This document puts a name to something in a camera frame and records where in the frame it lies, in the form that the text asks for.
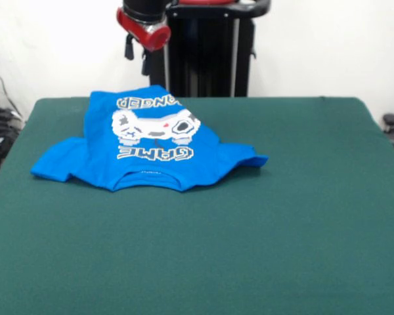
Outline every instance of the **black metal frame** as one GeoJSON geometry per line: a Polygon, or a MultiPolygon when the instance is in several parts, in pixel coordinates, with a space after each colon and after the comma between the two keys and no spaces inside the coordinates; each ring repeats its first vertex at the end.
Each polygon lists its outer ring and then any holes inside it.
{"type": "Polygon", "coordinates": [[[270,0],[251,5],[168,5],[172,36],[147,54],[144,73],[178,97],[247,96],[255,26],[270,0]]]}

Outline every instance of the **white print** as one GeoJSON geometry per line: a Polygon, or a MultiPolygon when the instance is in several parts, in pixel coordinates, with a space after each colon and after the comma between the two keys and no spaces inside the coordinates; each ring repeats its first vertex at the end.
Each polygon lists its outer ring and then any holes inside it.
{"type": "Polygon", "coordinates": [[[181,105],[175,97],[167,94],[156,98],[124,97],[117,99],[117,107],[126,110],[140,110],[151,107],[181,105]]]}
{"type": "Polygon", "coordinates": [[[184,161],[194,156],[194,150],[188,146],[179,146],[175,149],[164,150],[164,149],[149,149],[145,148],[132,148],[128,146],[119,146],[120,154],[117,155],[117,159],[124,158],[141,158],[148,159],[149,161],[156,161],[157,159],[162,162],[184,161]]]}
{"type": "Polygon", "coordinates": [[[118,110],[112,115],[112,131],[124,146],[134,146],[141,138],[169,140],[187,145],[201,122],[189,110],[162,118],[138,118],[131,110],[118,110]]]}

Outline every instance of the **black cable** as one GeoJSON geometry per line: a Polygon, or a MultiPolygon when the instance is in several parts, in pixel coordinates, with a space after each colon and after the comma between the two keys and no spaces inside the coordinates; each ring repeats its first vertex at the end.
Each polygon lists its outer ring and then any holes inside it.
{"type": "Polygon", "coordinates": [[[6,90],[6,85],[5,82],[3,80],[3,78],[0,76],[0,82],[1,82],[1,86],[3,88],[3,92],[7,98],[7,100],[9,101],[9,103],[11,104],[11,106],[13,107],[13,109],[15,110],[16,113],[19,114],[20,117],[22,117],[22,114],[19,112],[18,108],[16,107],[16,105],[14,104],[14,102],[11,100],[9,94],[7,94],[7,90],[6,90]]]}

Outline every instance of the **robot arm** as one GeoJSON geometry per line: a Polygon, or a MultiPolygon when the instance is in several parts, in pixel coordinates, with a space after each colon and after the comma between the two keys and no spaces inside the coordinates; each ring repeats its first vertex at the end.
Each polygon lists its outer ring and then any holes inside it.
{"type": "Polygon", "coordinates": [[[117,20],[128,32],[125,56],[133,59],[132,40],[146,51],[161,49],[169,41],[171,30],[165,24],[165,8],[172,0],[123,0],[117,20]]]}

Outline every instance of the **red robot part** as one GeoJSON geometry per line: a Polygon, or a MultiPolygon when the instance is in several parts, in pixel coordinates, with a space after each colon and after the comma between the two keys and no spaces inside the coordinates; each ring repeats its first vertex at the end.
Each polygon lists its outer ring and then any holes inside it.
{"type": "Polygon", "coordinates": [[[117,21],[148,51],[157,51],[165,46],[171,38],[171,30],[163,23],[140,24],[128,17],[122,8],[117,10],[117,21]]]}

